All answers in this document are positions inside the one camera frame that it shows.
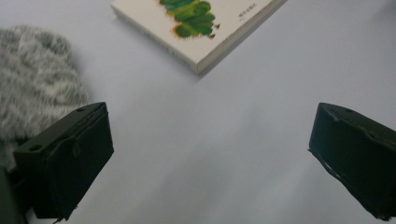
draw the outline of gray knit material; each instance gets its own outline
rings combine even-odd
[[[14,167],[18,144],[88,103],[64,37],[32,26],[0,29],[0,165]]]

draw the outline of book cover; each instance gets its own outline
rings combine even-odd
[[[197,74],[285,0],[115,0],[115,13]]]

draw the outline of white table surface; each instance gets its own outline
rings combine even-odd
[[[202,77],[109,4],[0,0],[107,102],[115,153],[67,223],[382,223],[307,149],[319,102],[396,130],[396,1],[289,0]]]

